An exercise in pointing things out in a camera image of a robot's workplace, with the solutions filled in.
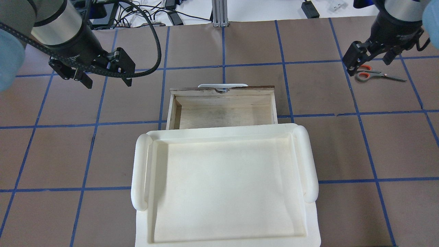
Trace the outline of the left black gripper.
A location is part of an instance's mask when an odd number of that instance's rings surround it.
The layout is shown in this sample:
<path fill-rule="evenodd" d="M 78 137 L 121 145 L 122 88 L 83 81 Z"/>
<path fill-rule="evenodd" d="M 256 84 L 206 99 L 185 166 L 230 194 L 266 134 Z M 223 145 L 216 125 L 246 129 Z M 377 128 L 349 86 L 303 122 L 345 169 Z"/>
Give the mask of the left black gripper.
<path fill-rule="evenodd" d="M 50 57 L 48 64 L 64 78 L 72 79 L 76 72 L 76 81 L 80 81 L 87 89 L 92 89 L 93 80 L 86 72 L 122 78 L 127 86 L 132 86 L 136 67 L 135 62 L 121 47 L 117 47 L 113 52 L 104 50 L 97 55 L 82 53 L 71 58 Z"/>

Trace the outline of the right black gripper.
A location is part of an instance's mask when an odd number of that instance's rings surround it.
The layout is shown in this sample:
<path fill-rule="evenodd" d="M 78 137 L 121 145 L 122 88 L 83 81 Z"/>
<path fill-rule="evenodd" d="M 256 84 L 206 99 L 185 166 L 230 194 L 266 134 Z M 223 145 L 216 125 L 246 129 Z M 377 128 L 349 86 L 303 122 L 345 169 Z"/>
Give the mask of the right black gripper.
<path fill-rule="evenodd" d="M 417 51 L 423 51 L 431 42 L 428 38 L 424 44 L 420 43 L 424 32 L 420 21 L 375 21 L 369 38 L 364 42 L 353 41 L 345 52 L 342 62 L 347 74 L 350 77 L 354 76 L 360 65 L 371 61 L 379 54 L 384 54 L 383 62 L 390 65 L 405 50 L 415 47 Z"/>

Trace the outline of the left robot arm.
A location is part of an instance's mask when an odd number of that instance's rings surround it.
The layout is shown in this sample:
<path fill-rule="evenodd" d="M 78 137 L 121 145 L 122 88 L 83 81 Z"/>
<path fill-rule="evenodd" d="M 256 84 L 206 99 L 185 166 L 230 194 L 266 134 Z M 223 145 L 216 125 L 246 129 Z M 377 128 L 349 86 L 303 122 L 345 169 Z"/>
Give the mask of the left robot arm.
<path fill-rule="evenodd" d="M 88 72 L 122 78 L 131 86 L 135 63 L 124 49 L 106 51 L 69 0 L 1 1 L 1 88 L 7 89 L 31 45 L 49 55 L 49 66 L 64 80 L 91 89 Z"/>

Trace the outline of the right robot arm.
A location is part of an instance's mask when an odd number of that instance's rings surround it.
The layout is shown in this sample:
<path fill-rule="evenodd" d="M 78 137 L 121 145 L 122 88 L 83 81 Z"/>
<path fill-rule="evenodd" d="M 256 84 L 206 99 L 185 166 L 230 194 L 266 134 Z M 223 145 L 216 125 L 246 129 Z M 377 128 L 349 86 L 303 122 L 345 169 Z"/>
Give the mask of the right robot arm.
<path fill-rule="evenodd" d="M 355 0 L 353 7 L 375 5 L 378 14 L 365 42 L 354 41 L 342 62 L 353 76 L 364 63 L 384 54 L 386 65 L 405 50 L 439 47 L 439 2 L 437 0 Z"/>

